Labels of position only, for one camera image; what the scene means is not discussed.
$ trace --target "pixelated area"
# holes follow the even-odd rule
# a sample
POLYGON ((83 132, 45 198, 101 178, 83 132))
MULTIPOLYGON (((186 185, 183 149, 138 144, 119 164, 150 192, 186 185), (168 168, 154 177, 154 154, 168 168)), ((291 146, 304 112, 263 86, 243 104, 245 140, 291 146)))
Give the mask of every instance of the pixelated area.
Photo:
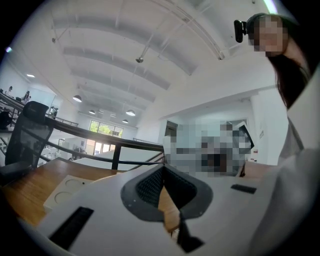
POLYGON ((168 164, 192 176, 235 176, 253 147, 249 134, 227 121, 202 120, 179 125, 176 137, 163 140, 168 164))
POLYGON ((288 31, 275 15, 258 17, 248 27, 249 44, 255 51, 265 52, 271 57, 283 52, 288 43, 288 31))

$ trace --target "black mesh chair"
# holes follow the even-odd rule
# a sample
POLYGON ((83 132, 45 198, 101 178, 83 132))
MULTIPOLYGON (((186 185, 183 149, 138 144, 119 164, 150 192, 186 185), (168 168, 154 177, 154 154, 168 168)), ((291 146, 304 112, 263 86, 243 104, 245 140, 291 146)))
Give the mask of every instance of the black mesh chair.
POLYGON ((28 102, 19 115, 5 154, 5 166, 0 167, 0 186, 4 186, 37 168, 39 157, 53 127, 46 124, 48 107, 36 101, 28 102))

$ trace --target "ceiling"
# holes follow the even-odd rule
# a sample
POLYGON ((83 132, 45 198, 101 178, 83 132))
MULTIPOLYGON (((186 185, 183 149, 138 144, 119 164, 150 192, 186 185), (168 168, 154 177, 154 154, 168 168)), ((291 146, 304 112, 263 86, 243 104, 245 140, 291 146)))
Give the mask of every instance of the ceiling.
MULTIPOLYGON (((246 54, 248 45, 234 39, 233 21, 267 12, 262 0, 255 2, 58 0, 51 5, 49 34, 82 97, 78 110, 102 110, 106 119, 128 119, 135 127, 177 81, 246 54), (136 61, 140 56, 142 63, 136 61), (126 115, 129 109, 136 116, 126 115)), ((15 65, 24 74, 30 65, 23 58, 15 65)))

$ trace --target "desk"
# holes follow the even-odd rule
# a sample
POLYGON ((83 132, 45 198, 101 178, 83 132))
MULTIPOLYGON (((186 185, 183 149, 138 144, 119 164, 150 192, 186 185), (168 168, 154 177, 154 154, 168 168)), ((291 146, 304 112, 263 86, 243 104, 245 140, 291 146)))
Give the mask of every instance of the desk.
MULTIPOLYGON (((46 215, 44 202, 67 175, 96 181, 116 173, 116 170, 56 158, 38 167, 22 179, 3 187, 2 191, 17 215, 29 224, 37 226, 46 215)), ((164 212, 166 230, 168 232, 175 230, 179 226, 179 210, 165 188, 160 194, 158 209, 164 212)))

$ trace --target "chair backrest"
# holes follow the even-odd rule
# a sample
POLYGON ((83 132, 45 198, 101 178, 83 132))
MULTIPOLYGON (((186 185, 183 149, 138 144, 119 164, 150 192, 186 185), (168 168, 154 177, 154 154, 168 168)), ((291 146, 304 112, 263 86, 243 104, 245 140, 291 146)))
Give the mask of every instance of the chair backrest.
POLYGON ((36 101, 28 102, 19 115, 5 154, 5 165, 19 161, 37 168, 39 157, 53 127, 46 124, 48 106, 36 101))

